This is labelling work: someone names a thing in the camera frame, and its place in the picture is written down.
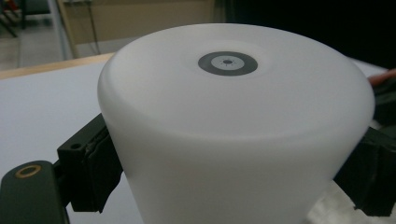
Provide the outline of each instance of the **hand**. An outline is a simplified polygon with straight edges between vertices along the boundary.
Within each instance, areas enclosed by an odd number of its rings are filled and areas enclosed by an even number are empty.
[[[381,85],[384,81],[391,77],[396,77],[396,68],[390,69],[386,73],[369,77],[368,79],[370,84],[375,87]]]

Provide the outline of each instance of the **white plastic container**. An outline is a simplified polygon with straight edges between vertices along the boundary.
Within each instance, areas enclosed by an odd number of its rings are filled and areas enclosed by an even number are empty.
[[[374,112],[348,58],[242,24],[139,38],[98,96],[146,224],[301,223]]]

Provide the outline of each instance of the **circular marker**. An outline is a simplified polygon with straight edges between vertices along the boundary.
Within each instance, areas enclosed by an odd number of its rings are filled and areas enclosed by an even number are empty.
[[[198,61],[198,65],[206,72],[237,77],[254,72],[258,64],[252,57],[233,51],[218,51],[206,54]]]

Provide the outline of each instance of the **floor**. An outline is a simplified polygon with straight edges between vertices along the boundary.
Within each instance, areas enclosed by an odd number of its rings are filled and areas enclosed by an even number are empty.
[[[51,15],[32,15],[26,19],[24,30],[12,27],[18,37],[0,26],[0,71],[62,60]]]

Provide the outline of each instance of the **brass ring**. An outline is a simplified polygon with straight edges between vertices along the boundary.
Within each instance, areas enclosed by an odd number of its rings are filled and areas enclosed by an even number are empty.
[[[29,166],[25,166],[25,167],[21,168],[15,174],[15,176],[17,178],[26,178],[26,177],[30,177],[32,175],[37,174],[38,172],[40,172],[40,170],[41,170],[41,166],[40,165],[29,165]]]

